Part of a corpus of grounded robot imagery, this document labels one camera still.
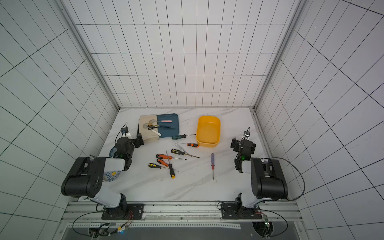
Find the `purple red screwdriver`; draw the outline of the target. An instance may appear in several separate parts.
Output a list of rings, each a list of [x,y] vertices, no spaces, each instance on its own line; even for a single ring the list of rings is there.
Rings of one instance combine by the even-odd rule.
[[[211,169],[212,169],[212,180],[214,180],[214,170],[215,170],[215,154],[211,154]]]

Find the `small black yellow screwdriver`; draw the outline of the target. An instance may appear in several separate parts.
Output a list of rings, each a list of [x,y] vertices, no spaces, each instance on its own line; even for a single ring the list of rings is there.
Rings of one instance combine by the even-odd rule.
[[[154,163],[149,163],[148,167],[152,168],[152,169],[162,169],[162,168],[166,168],[167,169],[168,168],[168,167],[165,167],[163,165],[157,165],[157,164],[154,164]]]

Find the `long black yellow screwdriver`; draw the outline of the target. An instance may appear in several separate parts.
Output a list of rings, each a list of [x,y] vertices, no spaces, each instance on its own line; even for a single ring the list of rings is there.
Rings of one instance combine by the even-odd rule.
[[[167,160],[168,160],[168,166],[169,166],[169,169],[170,169],[170,175],[171,175],[171,178],[172,179],[175,179],[176,176],[175,176],[175,171],[174,171],[174,168],[170,162],[170,158],[169,158],[169,155],[168,155],[168,152],[166,151],[166,156],[167,156]]]

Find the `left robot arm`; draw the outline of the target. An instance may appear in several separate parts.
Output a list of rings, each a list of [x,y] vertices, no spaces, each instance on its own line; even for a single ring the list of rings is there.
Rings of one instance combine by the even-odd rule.
[[[141,134],[135,139],[121,137],[116,140],[116,154],[107,157],[78,157],[65,177],[61,193],[73,198],[87,197],[104,207],[103,220],[139,220],[144,205],[128,204],[126,196],[103,186],[104,175],[125,172],[132,164],[134,149],[144,144]]]

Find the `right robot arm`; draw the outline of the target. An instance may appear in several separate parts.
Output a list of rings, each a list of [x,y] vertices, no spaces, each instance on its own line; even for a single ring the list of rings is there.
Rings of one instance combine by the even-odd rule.
[[[235,169],[241,174],[251,175],[251,193],[240,193],[235,200],[234,213],[240,219],[262,216],[259,204],[270,201],[286,200],[288,185],[280,162],[277,159],[254,158],[256,144],[242,138],[233,138],[231,149],[237,153]]]

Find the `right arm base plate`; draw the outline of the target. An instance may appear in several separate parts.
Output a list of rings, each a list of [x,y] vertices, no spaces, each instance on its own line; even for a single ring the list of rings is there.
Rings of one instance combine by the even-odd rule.
[[[262,218],[262,214],[255,209],[245,208],[235,203],[219,202],[217,208],[223,220],[260,220]]]

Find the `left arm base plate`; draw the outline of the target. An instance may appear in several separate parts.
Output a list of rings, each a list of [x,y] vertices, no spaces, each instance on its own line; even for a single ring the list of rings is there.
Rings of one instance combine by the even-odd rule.
[[[144,204],[125,204],[116,208],[104,208],[102,220],[141,220]]]

